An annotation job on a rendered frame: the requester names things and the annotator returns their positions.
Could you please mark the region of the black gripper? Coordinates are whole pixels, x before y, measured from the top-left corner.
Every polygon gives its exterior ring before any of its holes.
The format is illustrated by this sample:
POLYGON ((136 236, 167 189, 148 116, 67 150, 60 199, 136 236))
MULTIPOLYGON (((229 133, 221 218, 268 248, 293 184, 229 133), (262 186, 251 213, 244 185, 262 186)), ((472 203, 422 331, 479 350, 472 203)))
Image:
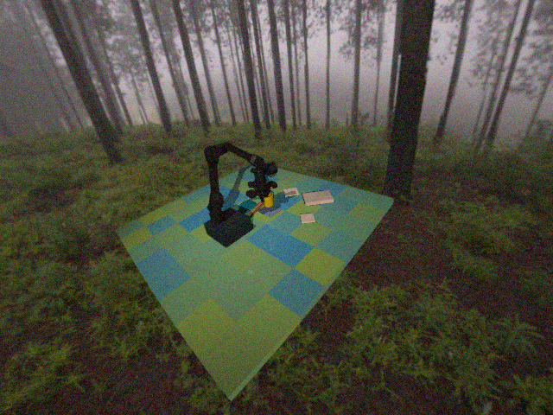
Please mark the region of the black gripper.
POLYGON ((270 193, 269 188, 270 187, 277 188, 277 183, 276 182, 273 182, 273 181, 267 182, 267 179, 265 179, 265 178, 263 180, 256 180, 255 179, 254 182, 256 182, 256 185, 257 185, 256 190, 250 189, 250 190, 246 191, 246 196, 248 196, 251 199, 259 196, 262 203, 264 203, 264 197, 268 197, 268 195, 270 193))

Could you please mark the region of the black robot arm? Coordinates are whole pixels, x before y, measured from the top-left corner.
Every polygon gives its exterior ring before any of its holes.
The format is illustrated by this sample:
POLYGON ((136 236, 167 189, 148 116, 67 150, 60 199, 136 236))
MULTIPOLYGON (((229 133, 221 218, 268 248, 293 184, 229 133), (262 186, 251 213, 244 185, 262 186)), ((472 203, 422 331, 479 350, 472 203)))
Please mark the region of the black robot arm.
POLYGON ((252 167, 250 170, 251 173, 254 173, 256 180, 263 180, 265 175, 269 176, 277 173, 278 171, 275 162, 272 161, 270 163, 265 163, 262 157, 249 154, 229 142, 215 146, 207 146, 204 149, 204 153, 208 163, 211 188, 207 209, 210 212, 209 215, 211 222, 216 226, 225 221, 224 212, 222 211, 222 207, 224 207, 224 196, 219 192, 217 165, 219 162, 219 156, 224 155, 228 151, 247 160, 249 163, 257 167, 255 169, 252 167))

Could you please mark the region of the brown flat bar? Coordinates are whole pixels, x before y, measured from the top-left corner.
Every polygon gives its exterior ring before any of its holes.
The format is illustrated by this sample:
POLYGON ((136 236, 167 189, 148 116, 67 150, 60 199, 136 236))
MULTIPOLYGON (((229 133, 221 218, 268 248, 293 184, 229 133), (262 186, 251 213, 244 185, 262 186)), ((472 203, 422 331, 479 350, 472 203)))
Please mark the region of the brown flat bar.
POLYGON ((247 215, 252 217, 262 206, 263 203, 260 201, 247 215))

